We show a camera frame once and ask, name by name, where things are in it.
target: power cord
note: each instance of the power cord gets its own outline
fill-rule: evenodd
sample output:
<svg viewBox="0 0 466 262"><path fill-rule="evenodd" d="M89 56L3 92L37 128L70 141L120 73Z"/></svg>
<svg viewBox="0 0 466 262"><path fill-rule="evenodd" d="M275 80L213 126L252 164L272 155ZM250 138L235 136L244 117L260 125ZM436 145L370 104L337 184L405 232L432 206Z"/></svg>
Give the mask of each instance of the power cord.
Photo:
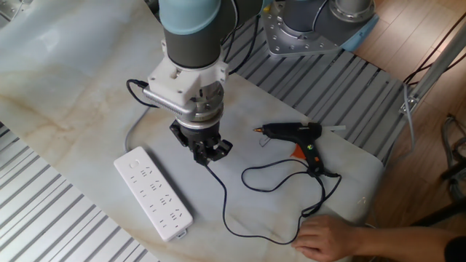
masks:
<svg viewBox="0 0 466 262"><path fill-rule="evenodd" d="M306 167L306 170L308 170L308 166L299 161L299 160L295 160L295 159L285 159L285 160L281 160L281 161L278 161L278 162L273 162L271 164L266 164L264 166L260 166L260 167L249 167L247 169L245 169L244 171L242 171L242 174L241 174L241 181L243 183L243 185L245 185L247 188L249 188L250 190L253 190L253 191L256 191L256 192L263 192L263 193L269 193L269 192L273 192L275 190L277 190L279 187L281 187L281 185L283 185L289 178L293 177L294 175L298 175L298 174L307 174L309 175L310 177L312 178L315 178L317 180L317 182L319 183L320 187L322 188L322 194L321 194L321 197L320 197L320 201L317 203L317 204L314 204L308 208L305 208L301 211L301 214L298 218L298 226L297 226L297 229L296 229L296 233L295 233L295 236L293 237L292 240L288 241L288 242L278 242L278 241L275 241L273 239L270 239L268 237L264 237L264 236L259 236L259 235L243 235L243 234L238 234L238 233L235 233L233 232L227 225L226 223L226 199L227 199L227 190L226 190L226 186L224 184L224 182L222 182L222 180L207 166L205 165L205 168L207 169L207 171L218 181L218 183L220 183L221 187L224 189L224 205L223 205L223 210L222 210L222 218L223 218L223 221L224 221L224 225L225 225L225 228L226 230L228 230L231 234L237 236L237 237L244 237L244 238L261 238L261 239L265 239L265 240L268 240L272 243L275 243L277 245L288 245L290 243L292 243L298 236L298 233L299 233L299 229L301 227L301 219L302 218L307 218L309 217L310 215L313 215L315 214L319 209L320 207L322 207L322 204L329 198L331 197L331 195L335 192L335 190L338 188L340 182L341 182L341 175L339 174L333 174L333 173L330 173L330 172L327 172L325 171L324 175L325 176L328 176L329 178L338 178L338 182L336 182L336 185L334 186L334 188L330 191L330 193L328 195L325 195L325 186L323 185L323 182L322 180L319 178L318 175L314 175L310 172L305 172L305 171L301 171L301 172L295 172L289 176L287 176L284 180L282 180L277 186L275 186L273 189L260 189L260 188L254 188L252 186L249 186L246 182L245 182L245 179L244 179L244 175L247 171L249 170L260 170L260 169L264 169L264 168L267 168L267 167L271 167L271 166L274 166L276 164L281 164L281 163L284 163L284 162L298 162L300 164L302 164L303 166Z"/></svg>
<svg viewBox="0 0 466 262"><path fill-rule="evenodd" d="M139 116L138 120L136 120L136 122L134 122L134 124L131 126L130 130L128 130L128 133L126 134L126 137L125 137L125 144L124 144L125 153L128 153L129 151L131 151L130 144L129 144L131 133L133 133L133 130L136 128L136 126L139 124L142 118L144 118L147 112L149 112L149 109L151 108L150 107L146 108L146 110L144 110L141 116Z"/></svg>
<svg viewBox="0 0 466 262"><path fill-rule="evenodd" d="M324 0L322 5L319 7L319 10L315 14L314 22L312 22L312 30L315 31L315 24L317 24L317 19L319 18L320 13L322 12L322 8L327 4L328 0Z"/></svg>
<svg viewBox="0 0 466 262"><path fill-rule="evenodd" d="M435 52L437 52L437 50L441 47L441 45L445 42L445 40L450 36L450 34L453 32L453 30L461 23L461 21L463 19L465 19L466 17L466 12L458 19L458 21L450 28L450 30L446 33L446 35L442 38L442 40L440 41L440 43L438 43L438 45L434 48L434 50L429 54L429 56L427 56L427 58L424 60L424 62L422 62L422 64L418 67L417 70L415 70L415 72L413 72L412 74L410 74L408 77L406 77L406 79L403 81L407 84L410 84L411 80L421 71L423 70L426 70L428 68L430 68L432 66L433 63L427 65L424 67L424 65L427 63L427 61L429 61L429 59L435 54Z"/></svg>
<svg viewBox="0 0 466 262"><path fill-rule="evenodd" d="M229 72L229 75L232 75L232 74L235 74L237 73L245 64L246 62L248 61L249 57L250 57L250 54L253 52L254 50L254 44L256 44L256 37L257 37L257 31L258 31L258 27L259 27L259 19L261 18L260 15L256 15L256 21L255 21L255 24L254 24L254 35L253 35L253 39L250 43L250 47L249 47L249 50L248 50L248 53L246 54L245 58L242 60L242 62L233 70L231 70Z"/></svg>
<svg viewBox="0 0 466 262"><path fill-rule="evenodd" d="M159 108L156 105L151 105L149 103L143 102L141 99L138 98L138 96L133 92L133 89L131 88L131 84L136 84L138 87L141 89L145 89L149 86L147 82L137 80L137 79L129 79L126 81L126 88L130 92L130 94L136 99L141 105L147 106L146 110L142 113L141 116L139 116L138 120L131 126L130 130L128 130L128 133L126 134L125 141L123 143L123 148L125 150L125 153L128 153L131 151L130 146L129 146L129 139L131 136L131 133L133 130L136 128L136 126L139 124L139 122L142 120L142 118L147 114L150 108Z"/></svg>
<svg viewBox="0 0 466 262"><path fill-rule="evenodd" d="M130 92L130 94L134 97L134 99L136 99L141 105L145 105L145 106L148 106L148 107L151 107L151 108L159 108L156 105L152 105L152 104L143 102L141 99L139 99L138 96L133 92L133 89L131 89L131 84L132 83L136 84L141 89L146 89L149 86L149 84L147 82L144 82L144 81L141 81L141 80L136 80L136 79L129 79L129 80L126 81L126 88L128 89L128 92Z"/></svg>

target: white power strip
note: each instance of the white power strip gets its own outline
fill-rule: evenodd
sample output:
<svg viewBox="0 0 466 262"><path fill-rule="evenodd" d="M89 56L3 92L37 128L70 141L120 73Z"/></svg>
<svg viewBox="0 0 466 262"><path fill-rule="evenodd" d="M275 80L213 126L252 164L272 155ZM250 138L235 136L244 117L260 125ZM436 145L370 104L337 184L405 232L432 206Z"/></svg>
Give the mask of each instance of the white power strip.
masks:
<svg viewBox="0 0 466 262"><path fill-rule="evenodd" d="M192 216L144 149L133 149L114 165L163 241L183 237Z"/></svg>

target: black cable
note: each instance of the black cable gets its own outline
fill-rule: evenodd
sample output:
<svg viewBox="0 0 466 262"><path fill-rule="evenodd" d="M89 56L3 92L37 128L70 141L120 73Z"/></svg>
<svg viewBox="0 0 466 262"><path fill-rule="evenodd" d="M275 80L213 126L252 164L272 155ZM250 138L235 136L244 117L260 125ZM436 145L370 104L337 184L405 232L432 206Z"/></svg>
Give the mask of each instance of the black cable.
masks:
<svg viewBox="0 0 466 262"><path fill-rule="evenodd" d="M461 62L463 59L465 59L466 57L466 53L464 55L462 55L455 63L452 63L448 68L445 69L444 73L447 72L448 70L452 69L454 66L456 66L459 62ZM426 65L424 68L421 68L421 71L431 67L433 65L433 63L429 64L429 65ZM417 82L414 82L414 83L410 83L409 85L415 85L415 84L418 84L419 81Z"/></svg>
<svg viewBox="0 0 466 262"><path fill-rule="evenodd" d="M259 27L259 19L260 18L261 18L260 15L256 16L256 23L254 24L253 40L250 43L250 47L249 47L249 51L248 51L247 55L245 56L245 58L242 60L242 62L235 69L233 69L233 70L231 70L229 72L229 75L237 73L246 64L246 62L248 61L248 59L250 57L250 54L253 52L254 44L256 43L256 37L257 37L257 31L258 31L258 27Z"/></svg>
<svg viewBox="0 0 466 262"><path fill-rule="evenodd" d="M458 21L450 28L450 30L446 33L446 35L442 38L442 40L440 41L440 43L438 43L438 45L434 48L434 50L429 54L429 56L424 60L424 62L422 62L422 64L418 67L417 70L415 70L415 72L413 72L412 74L410 74L408 77L405 78L405 80L403 81L404 83L407 83L409 84L409 82L421 71L425 70L425 69L428 69L432 66L433 63L431 63L430 65L424 67L424 65L427 63L427 61L435 54L435 52L437 52L437 50L440 48L440 46L445 42L445 40L449 37L449 35L451 34L451 32L453 32L453 30L459 25L459 23L461 23L461 21L466 17L466 12L458 19Z"/></svg>
<svg viewBox="0 0 466 262"><path fill-rule="evenodd" d="M232 40L230 41L230 45L228 46L228 51L226 51L226 55L225 55L225 58L224 58L224 62L226 62L226 60L228 59L228 56L230 55L230 51L232 51L232 47L233 47L233 42L234 42L234 35L236 34L236 29L233 29L233 32L232 32Z"/></svg>
<svg viewBox="0 0 466 262"><path fill-rule="evenodd" d="M141 80L137 80L137 79L129 79L126 81L126 88L128 88L128 91L130 92L130 94L134 97L134 99L136 99L140 104L142 105L145 105L145 106L148 106L148 107L152 107L152 108L159 108L158 106L156 105L151 105L149 103L146 103L146 102L143 102L141 99L138 98L138 96L133 92L133 89L131 89L131 84L136 84L138 87L142 88L142 89L145 89L148 87L148 83L147 82L144 82L144 81L141 81Z"/></svg>
<svg viewBox="0 0 466 262"><path fill-rule="evenodd" d="M233 29L233 30L220 42L220 44L221 44L221 45L224 45L224 44L228 41L228 39L230 38L230 36L232 36L233 31L238 31L238 30L240 30L244 25L245 25L245 24L242 23L240 26L238 26L238 28Z"/></svg>
<svg viewBox="0 0 466 262"><path fill-rule="evenodd" d="M264 193L269 193L269 192L272 192L272 191L275 191L277 188L281 187L281 185L284 184L284 182L286 182L289 178L291 178L292 176L294 175L298 175L298 174L306 174L306 175L309 175L313 178L315 178L317 180L317 182L319 183L320 187L322 188L322 196L320 198L320 201L315 204L315 205L312 205L308 208L305 208L301 211L301 215L299 216L298 218L298 226L297 226L297 229L296 229L296 233L293 237L292 240L288 241L288 242L278 242L278 241L275 241L273 239L270 239L268 237L264 237L264 236L259 236L259 235L242 235L242 234L238 234L238 233L234 233L229 227L228 225L226 224L226 199L227 199L227 190L226 190L226 186L225 184L222 182L222 180L206 165L205 168L207 169L207 171L217 180L218 183L220 183L221 187L224 189L224 204L223 204L223 210L222 210L222 219L224 221L224 225L225 225L225 228L226 230L228 230L231 234L237 236L237 237L244 237L244 238L261 238L261 239L265 239L265 240L269 240L270 242L272 243L275 243L277 245L288 245L290 243L292 243L297 237L298 237L298 233L299 233L299 229L301 227L301 219L302 218L307 218L309 217L310 215L316 213L320 207L322 207L322 204L324 203L325 200L327 200L336 190L336 188L339 186L340 182L341 182L341 175L339 174L332 174L332 173L329 173L329 172L326 172L324 175L327 175L331 178L339 178L338 182L336 183L336 185L334 186L334 188L331 190L331 192L328 194L328 195L325 195L325 187L323 185L323 182L322 180L316 176L316 175L313 175L313 174L310 174L308 172L305 172L305 171L301 171L301 172L295 172L289 176L287 176L284 180L282 180L277 186L275 186L273 189L260 189L260 188L253 188L251 186L249 186L245 180L244 180L244 174L248 171L248 170L259 170L259 169L264 169L264 168L267 168L267 167L271 167L271 166L274 166L276 164L280 164L280 163L283 163L283 162L299 162L300 164L304 165L306 167L306 169L308 169L308 166L299 161L299 160L295 160L295 159L285 159L285 160L282 160L282 161L278 161L278 162L274 162L274 163L271 163L271 164L266 164L264 166L260 166L260 167L249 167L247 169L245 169L242 174L241 174L241 181L242 183L247 187L249 188L250 190L253 190L253 191L256 191L256 192L264 192Z"/></svg>

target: finger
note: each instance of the finger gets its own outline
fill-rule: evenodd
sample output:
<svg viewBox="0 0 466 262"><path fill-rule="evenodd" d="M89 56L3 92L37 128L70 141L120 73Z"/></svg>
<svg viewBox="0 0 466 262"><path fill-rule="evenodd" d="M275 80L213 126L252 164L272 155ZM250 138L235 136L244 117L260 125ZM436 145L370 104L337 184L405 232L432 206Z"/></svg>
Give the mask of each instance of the finger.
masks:
<svg viewBox="0 0 466 262"><path fill-rule="evenodd" d="M292 244L291 247L311 247L311 248L320 248L322 247L322 238L316 236L303 236L298 237Z"/></svg>
<svg viewBox="0 0 466 262"><path fill-rule="evenodd" d="M310 258L315 261L324 261L325 255L323 255L319 250L308 248L308 247L298 247L296 248L299 252L303 253L307 258Z"/></svg>
<svg viewBox="0 0 466 262"><path fill-rule="evenodd" d="M320 236L322 228L316 225L304 225L299 229L298 237L300 236Z"/></svg>
<svg viewBox="0 0 466 262"><path fill-rule="evenodd" d="M305 222L303 222L302 225L318 225L320 220L320 217L309 218Z"/></svg>

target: white marble surface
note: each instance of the white marble surface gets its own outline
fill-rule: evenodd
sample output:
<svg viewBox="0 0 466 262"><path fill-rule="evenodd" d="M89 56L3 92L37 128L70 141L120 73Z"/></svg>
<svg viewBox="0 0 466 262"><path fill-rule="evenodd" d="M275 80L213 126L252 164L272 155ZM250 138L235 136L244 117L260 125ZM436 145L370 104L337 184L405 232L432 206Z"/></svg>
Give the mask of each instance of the white marble surface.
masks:
<svg viewBox="0 0 466 262"><path fill-rule="evenodd" d="M183 239L158 236L113 166L123 140L144 108L125 89L145 79L162 59L162 27L142 0L35 0L0 31L0 121L67 177L161 261L308 261L289 246L231 235L221 222L223 191L168 127L173 116L150 110L132 145L149 151L194 216ZM269 122L309 121L238 75L230 78L221 134L234 144L211 168L229 190L227 220L243 234L285 241L299 212L320 195L315 180L295 177L271 194L247 190L241 172L287 158L294 145L258 144L252 128ZM325 131L317 141L328 169L344 178L320 213L361 223L381 178L374 156ZM251 173L253 186L272 187L295 164ZM327 190L335 179L324 179Z"/></svg>

